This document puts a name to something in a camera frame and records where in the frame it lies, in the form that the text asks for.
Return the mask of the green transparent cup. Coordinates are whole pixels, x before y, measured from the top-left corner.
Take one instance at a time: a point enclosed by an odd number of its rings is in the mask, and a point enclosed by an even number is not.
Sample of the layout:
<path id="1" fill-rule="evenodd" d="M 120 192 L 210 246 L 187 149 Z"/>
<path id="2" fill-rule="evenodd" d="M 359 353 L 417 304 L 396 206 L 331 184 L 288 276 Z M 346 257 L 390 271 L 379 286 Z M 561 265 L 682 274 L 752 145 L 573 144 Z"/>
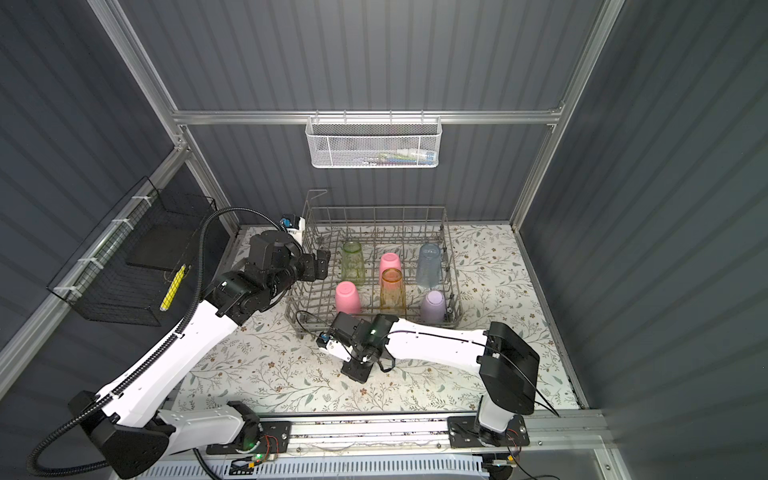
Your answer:
<path id="1" fill-rule="evenodd" d="M 366 269 L 362 244 L 357 241 L 344 242 L 341 252 L 342 280 L 352 282 L 357 286 L 363 284 Z"/>

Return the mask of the pink cup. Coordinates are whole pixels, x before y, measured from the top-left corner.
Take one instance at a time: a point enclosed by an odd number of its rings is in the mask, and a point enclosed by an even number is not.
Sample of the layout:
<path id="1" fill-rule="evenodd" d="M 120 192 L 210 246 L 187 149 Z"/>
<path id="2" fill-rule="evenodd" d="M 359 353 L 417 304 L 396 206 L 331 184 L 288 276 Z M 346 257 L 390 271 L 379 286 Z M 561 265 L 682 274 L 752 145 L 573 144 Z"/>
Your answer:
<path id="1" fill-rule="evenodd" d="M 349 315 L 360 314 L 361 299 L 357 286 L 351 281 L 340 282 L 335 289 L 335 306 L 338 312 Z"/>
<path id="2" fill-rule="evenodd" d="M 380 257 L 379 276 L 382 276 L 385 271 L 390 269 L 402 270 L 401 259 L 397 253 L 387 252 Z"/>

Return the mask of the yellow transparent cup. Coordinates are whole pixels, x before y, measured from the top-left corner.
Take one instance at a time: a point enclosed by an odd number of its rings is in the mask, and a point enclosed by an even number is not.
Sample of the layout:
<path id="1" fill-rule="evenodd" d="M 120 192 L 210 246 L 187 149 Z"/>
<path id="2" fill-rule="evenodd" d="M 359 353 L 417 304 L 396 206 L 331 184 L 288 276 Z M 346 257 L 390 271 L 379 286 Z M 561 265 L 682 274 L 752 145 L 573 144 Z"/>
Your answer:
<path id="1" fill-rule="evenodd" d="M 386 314 L 403 316 L 407 310 L 402 271 L 390 269 L 381 276 L 380 309 Z"/>

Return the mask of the pink cup front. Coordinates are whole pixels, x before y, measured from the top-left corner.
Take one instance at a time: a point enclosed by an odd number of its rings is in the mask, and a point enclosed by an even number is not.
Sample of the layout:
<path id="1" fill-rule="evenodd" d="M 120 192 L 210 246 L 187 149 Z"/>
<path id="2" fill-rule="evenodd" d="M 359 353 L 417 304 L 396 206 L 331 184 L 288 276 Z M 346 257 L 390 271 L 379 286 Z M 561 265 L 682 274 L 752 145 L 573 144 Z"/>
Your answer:
<path id="1" fill-rule="evenodd" d="M 387 252 L 380 257 L 379 276 L 382 276 L 385 271 L 390 269 L 402 270 L 401 259 L 397 253 Z"/>

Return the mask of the purple cup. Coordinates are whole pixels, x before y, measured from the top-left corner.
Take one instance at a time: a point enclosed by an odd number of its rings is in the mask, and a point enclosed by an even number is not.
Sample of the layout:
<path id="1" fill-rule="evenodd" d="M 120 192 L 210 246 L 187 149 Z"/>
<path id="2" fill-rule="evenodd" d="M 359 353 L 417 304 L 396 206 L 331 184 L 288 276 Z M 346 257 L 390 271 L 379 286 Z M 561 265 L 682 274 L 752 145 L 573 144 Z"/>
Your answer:
<path id="1" fill-rule="evenodd" d="M 430 290 L 420 306 L 420 320 L 424 324 L 437 325 L 445 321 L 447 304 L 441 291 Z"/>

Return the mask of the blue-grey transparent cup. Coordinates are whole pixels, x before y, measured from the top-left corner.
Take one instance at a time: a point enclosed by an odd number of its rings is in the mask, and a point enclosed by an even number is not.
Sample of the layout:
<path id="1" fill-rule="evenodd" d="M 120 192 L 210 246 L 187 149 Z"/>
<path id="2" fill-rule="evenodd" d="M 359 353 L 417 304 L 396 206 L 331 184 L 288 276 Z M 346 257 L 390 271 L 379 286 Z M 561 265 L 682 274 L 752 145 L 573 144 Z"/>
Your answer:
<path id="1" fill-rule="evenodd" d="M 416 283 L 421 288 L 434 289 L 442 279 L 442 250 L 435 243 L 423 244 L 419 249 Z"/>

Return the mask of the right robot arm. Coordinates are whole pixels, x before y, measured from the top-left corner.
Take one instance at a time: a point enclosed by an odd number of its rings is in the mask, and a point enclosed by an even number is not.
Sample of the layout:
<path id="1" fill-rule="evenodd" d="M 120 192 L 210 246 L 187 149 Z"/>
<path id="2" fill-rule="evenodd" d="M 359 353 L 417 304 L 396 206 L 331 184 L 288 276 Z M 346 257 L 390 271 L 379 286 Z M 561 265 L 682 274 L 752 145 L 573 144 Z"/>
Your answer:
<path id="1" fill-rule="evenodd" d="M 378 314 L 373 320 L 339 313 L 316 344 L 342 361 L 341 372 L 364 384 L 374 366 L 416 360 L 440 364 L 480 379 L 484 393 L 476 415 L 479 434 L 505 436 L 516 417 L 534 412 L 539 354 L 508 325 L 454 330 Z"/>

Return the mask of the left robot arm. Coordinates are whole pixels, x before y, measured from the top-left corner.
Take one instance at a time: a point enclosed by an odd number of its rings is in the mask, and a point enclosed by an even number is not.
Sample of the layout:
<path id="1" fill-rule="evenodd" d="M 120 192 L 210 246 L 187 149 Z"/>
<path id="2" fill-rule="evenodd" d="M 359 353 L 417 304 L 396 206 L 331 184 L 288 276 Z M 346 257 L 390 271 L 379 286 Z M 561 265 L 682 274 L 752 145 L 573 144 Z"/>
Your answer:
<path id="1" fill-rule="evenodd" d="M 330 258 L 327 250 L 304 252 L 284 231 L 253 236 L 244 267 L 217 277 L 194 302 L 189 321 L 180 321 L 99 392 L 78 395 L 71 403 L 76 413 L 91 403 L 105 403 L 82 428 L 108 467 L 130 479 L 189 449 L 220 444 L 252 453 L 265 447 L 258 415 L 242 402 L 192 414 L 161 405 L 193 366 L 254 313 L 269 310 L 298 281 L 326 279 Z"/>

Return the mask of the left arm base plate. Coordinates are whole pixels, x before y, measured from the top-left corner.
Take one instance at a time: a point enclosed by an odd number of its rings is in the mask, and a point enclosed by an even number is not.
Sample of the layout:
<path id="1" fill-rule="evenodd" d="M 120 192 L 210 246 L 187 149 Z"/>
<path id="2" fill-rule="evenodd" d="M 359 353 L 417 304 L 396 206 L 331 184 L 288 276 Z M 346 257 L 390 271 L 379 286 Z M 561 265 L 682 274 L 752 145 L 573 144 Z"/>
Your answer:
<path id="1" fill-rule="evenodd" d="M 278 455 L 287 451 L 292 423 L 288 421 L 261 421 L 246 425 L 228 444 L 213 444 L 205 448 L 208 455 Z"/>

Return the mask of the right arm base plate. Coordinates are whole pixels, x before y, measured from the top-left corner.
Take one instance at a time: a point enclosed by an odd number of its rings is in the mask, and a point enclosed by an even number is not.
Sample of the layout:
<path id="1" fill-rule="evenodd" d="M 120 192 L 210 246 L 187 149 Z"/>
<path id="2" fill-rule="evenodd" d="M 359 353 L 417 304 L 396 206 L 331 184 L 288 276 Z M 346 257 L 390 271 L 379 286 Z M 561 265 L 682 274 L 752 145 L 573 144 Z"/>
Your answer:
<path id="1" fill-rule="evenodd" d="M 448 417 L 447 427 L 449 442 L 454 449 L 530 445 L 528 429 L 521 415 L 513 415 L 501 432 L 481 426 L 476 417 L 469 415 Z"/>

